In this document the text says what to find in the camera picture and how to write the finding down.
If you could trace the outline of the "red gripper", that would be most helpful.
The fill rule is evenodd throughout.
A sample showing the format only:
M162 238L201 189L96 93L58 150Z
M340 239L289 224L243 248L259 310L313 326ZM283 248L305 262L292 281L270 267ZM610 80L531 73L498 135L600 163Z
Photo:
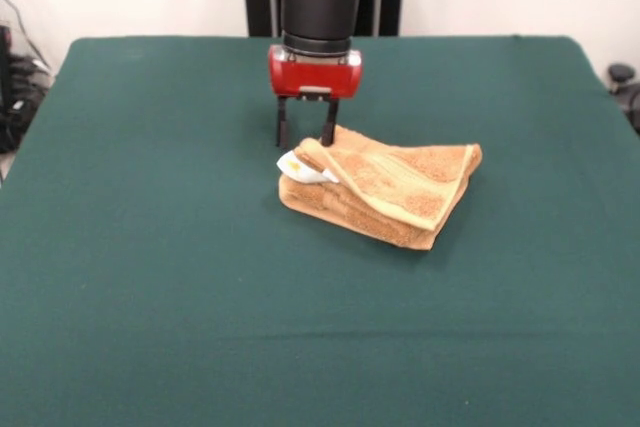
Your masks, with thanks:
M286 148L287 97L328 97L328 112L321 144L334 143L340 101L353 98L359 88L363 58L358 50L340 57L310 57L296 54L284 45L272 45L268 51L271 87L277 97L276 145Z

